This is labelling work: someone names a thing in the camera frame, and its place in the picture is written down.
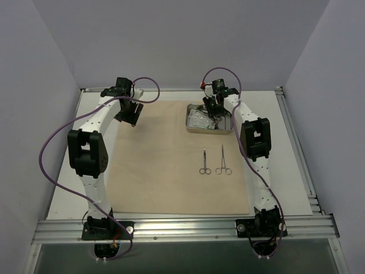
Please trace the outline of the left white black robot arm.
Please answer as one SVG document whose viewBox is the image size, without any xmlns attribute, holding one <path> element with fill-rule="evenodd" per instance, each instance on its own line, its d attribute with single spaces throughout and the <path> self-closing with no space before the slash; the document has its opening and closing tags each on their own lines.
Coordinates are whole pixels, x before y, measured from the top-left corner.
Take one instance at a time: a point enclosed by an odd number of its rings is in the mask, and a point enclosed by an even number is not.
<svg viewBox="0 0 365 274">
<path fill-rule="evenodd" d="M 86 229 L 95 232 L 101 239 L 114 235 L 116 224 L 104 213 L 113 215 L 104 184 L 104 172 L 108 166 L 108 152 L 104 134 L 111 122 L 126 122 L 136 126 L 143 104 L 131 99 L 139 99 L 134 84 L 127 78 L 118 77 L 116 84 L 104 89 L 100 94 L 99 111 L 92 114 L 77 130 L 67 135 L 70 166 L 84 185 L 88 202 Z"/>
</svg>

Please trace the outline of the stainless steel instrument tray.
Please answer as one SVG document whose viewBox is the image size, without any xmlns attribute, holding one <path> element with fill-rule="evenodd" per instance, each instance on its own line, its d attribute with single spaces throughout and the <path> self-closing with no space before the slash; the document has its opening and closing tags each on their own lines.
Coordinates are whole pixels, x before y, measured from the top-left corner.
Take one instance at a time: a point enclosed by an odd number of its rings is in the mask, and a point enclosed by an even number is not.
<svg viewBox="0 0 365 274">
<path fill-rule="evenodd" d="M 200 133 L 200 134 L 218 134 L 218 135 L 228 135 L 233 131 L 233 122 L 232 122 L 232 116 L 230 113 L 226 113 L 225 116 L 226 117 L 226 130 L 215 130 L 213 129 L 205 129 L 205 128 L 191 128 L 188 127 L 188 116 L 189 116 L 189 112 L 192 109 L 197 109 L 200 110 L 202 112 L 204 112 L 205 114 L 207 114 L 207 110 L 205 108 L 204 104 L 198 104 L 198 103 L 191 103 L 189 105 L 187 105 L 186 107 L 186 116 L 185 116 L 185 125 L 186 125 L 186 129 L 189 132 L 194 132 L 194 133 Z"/>
</svg>

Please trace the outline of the steel needle holder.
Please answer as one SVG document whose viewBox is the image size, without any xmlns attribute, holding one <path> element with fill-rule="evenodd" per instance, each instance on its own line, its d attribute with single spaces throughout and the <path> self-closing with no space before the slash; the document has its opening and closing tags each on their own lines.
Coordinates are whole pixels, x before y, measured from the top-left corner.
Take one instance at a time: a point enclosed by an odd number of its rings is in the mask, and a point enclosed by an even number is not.
<svg viewBox="0 0 365 274">
<path fill-rule="evenodd" d="M 213 125 L 215 130 L 226 130 L 226 117 L 215 117 Z"/>
</svg>

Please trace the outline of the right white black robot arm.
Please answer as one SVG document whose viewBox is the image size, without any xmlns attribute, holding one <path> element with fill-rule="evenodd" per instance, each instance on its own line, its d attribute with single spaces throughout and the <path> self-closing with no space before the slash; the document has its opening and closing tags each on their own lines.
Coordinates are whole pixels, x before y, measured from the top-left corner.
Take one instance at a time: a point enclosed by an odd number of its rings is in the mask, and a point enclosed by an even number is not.
<svg viewBox="0 0 365 274">
<path fill-rule="evenodd" d="M 282 221 L 280 205 L 270 188 L 269 154 L 271 150 L 270 122 L 256 115 L 243 101 L 237 89 L 228 88 L 223 79 L 201 83 L 203 102 L 210 118 L 229 114 L 240 151 L 253 172 L 255 220 L 253 228 L 265 236 Z"/>
</svg>

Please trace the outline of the steel surgical scissors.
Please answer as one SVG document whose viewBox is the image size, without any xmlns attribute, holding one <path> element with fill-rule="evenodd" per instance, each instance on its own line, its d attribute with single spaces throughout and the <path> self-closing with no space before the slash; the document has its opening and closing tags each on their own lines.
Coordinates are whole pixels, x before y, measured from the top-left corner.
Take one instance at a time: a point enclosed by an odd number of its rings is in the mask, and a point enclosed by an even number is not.
<svg viewBox="0 0 365 274">
<path fill-rule="evenodd" d="M 206 162 L 206 148 L 203 149 L 203 167 L 199 169 L 201 175 L 210 175 L 212 173 L 211 169 L 207 167 Z"/>
</svg>

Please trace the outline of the steel forceps clamp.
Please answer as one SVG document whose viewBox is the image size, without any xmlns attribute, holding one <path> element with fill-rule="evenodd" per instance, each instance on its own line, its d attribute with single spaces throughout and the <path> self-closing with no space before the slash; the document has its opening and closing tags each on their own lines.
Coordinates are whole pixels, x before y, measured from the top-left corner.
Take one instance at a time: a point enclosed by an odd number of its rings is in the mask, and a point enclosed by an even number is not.
<svg viewBox="0 0 365 274">
<path fill-rule="evenodd" d="M 224 145 L 221 146 L 221 165 L 216 168 L 216 174 L 221 175 L 225 173 L 226 175 L 231 175 L 232 170 L 226 166 Z"/>
</svg>

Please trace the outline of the beige surgical wrap cloth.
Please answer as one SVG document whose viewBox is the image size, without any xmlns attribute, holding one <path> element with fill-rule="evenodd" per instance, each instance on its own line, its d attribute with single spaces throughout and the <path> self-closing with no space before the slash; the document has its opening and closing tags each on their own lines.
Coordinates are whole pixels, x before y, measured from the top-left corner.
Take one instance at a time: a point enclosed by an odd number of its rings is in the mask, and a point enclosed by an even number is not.
<svg viewBox="0 0 365 274">
<path fill-rule="evenodd" d="M 107 195 L 115 212 L 235 215 L 250 212 L 244 160 L 235 134 L 186 129 L 187 102 L 146 105 L 135 127 L 120 123 Z M 216 174 L 224 145 L 231 175 Z M 210 175 L 201 175 L 206 148 Z"/>
</svg>

